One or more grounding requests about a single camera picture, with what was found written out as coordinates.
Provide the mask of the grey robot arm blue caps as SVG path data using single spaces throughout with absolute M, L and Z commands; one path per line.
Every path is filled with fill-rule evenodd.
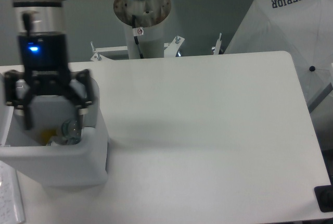
M 30 104 L 37 96 L 66 98 L 79 123 L 95 101 L 89 70 L 72 72 L 68 66 L 63 1 L 12 0 L 24 71 L 5 73 L 5 103 L 22 113 L 27 130 L 33 128 Z

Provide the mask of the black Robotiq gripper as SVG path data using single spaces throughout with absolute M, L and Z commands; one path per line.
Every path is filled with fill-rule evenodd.
M 78 129 L 83 128 L 83 116 L 94 104 L 94 89 L 89 69 L 72 73 L 85 87 L 86 96 L 81 97 L 70 85 L 66 35 L 59 32 L 45 34 L 20 34 L 18 36 L 24 73 L 10 70 L 4 74 L 5 103 L 20 110 L 26 130 L 33 128 L 30 103 L 35 95 L 63 95 L 75 108 Z M 17 94 L 17 81 L 24 79 L 29 89 L 23 97 Z

